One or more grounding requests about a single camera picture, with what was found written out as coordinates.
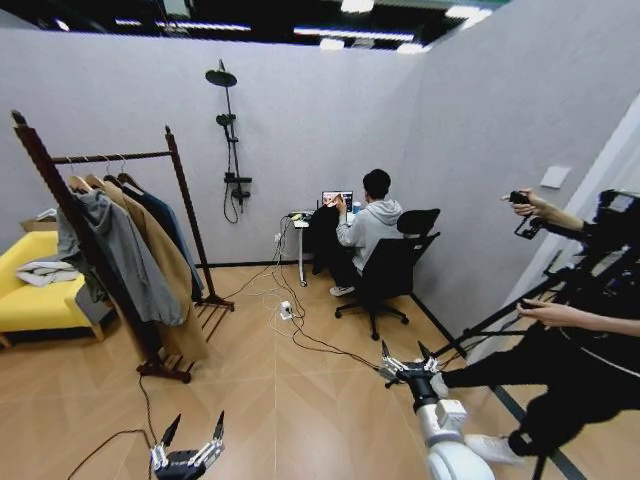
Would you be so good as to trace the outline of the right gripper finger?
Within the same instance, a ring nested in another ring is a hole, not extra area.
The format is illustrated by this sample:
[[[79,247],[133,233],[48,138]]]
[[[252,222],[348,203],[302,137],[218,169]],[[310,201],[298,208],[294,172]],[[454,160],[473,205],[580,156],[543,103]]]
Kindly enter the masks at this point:
[[[438,359],[421,341],[417,341],[417,343],[423,357],[422,369],[425,372],[438,373],[440,370]]]
[[[384,378],[387,383],[400,383],[401,380],[398,377],[398,372],[401,370],[400,364],[391,356],[384,340],[381,341],[381,348],[381,365],[378,367],[378,374]]]

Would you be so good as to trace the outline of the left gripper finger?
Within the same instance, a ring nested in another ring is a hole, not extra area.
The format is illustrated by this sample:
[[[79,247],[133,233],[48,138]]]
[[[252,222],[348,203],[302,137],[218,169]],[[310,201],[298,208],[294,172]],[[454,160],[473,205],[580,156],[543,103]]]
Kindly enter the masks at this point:
[[[212,439],[207,442],[196,455],[196,464],[213,464],[223,453],[225,446],[224,436],[225,411],[222,410],[215,425]]]
[[[151,468],[153,471],[160,471],[166,469],[169,464],[168,447],[171,445],[172,440],[176,434],[181,415],[178,414],[173,422],[167,427],[161,440],[157,442],[150,450]]]

